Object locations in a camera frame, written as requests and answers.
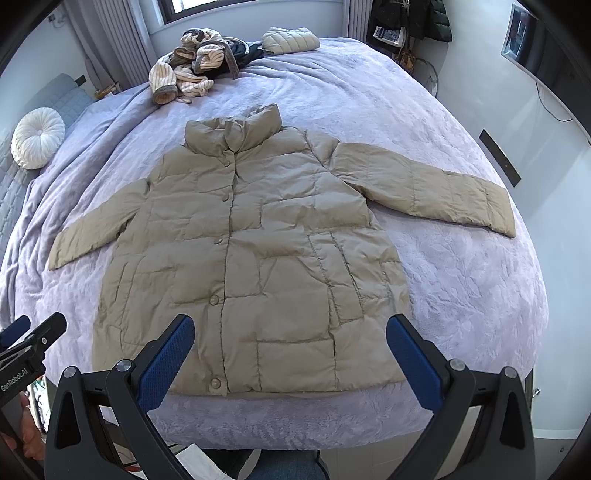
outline jacket sleeve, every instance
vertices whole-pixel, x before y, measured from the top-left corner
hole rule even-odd
[[[141,179],[126,185],[109,200],[62,230],[49,253],[49,270],[115,240],[145,202],[149,183]]]
[[[421,218],[480,225],[515,236],[509,194],[472,175],[441,170],[375,145],[307,132],[319,160],[369,200]]]

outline human hand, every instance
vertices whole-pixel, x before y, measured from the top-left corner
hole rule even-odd
[[[29,399],[23,393],[20,394],[20,400],[22,405],[22,419],[21,419],[21,437],[22,437],[22,452],[25,457],[32,458],[34,460],[45,459],[45,443],[41,438],[41,432],[35,425],[35,420],[29,410]],[[0,433],[2,438],[6,441],[6,444],[11,450],[17,447],[17,443],[14,439]]]

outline window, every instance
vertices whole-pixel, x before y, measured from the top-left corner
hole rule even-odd
[[[188,17],[212,8],[223,7],[225,5],[240,4],[243,2],[252,2],[253,0],[158,0],[160,10],[164,17],[164,23],[174,22],[179,18]]]

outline screw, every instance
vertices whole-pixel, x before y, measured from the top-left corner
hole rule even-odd
[[[131,360],[119,360],[117,362],[117,370],[119,372],[127,372],[131,368]]]
[[[517,370],[513,367],[505,367],[505,375],[509,378],[517,378]]]
[[[71,378],[76,374],[76,367],[68,367],[64,370],[64,377]]]
[[[449,361],[449,366],[456,372],[461,372],[466,368],[466,364],[457,358],[452,358]]]

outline gray curtain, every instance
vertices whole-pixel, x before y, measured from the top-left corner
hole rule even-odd
[[[365,42],[372,0],[343,0],[343,36]]]
[[[156,55],[138,0],[64,0],[97,89],[148,81]]]

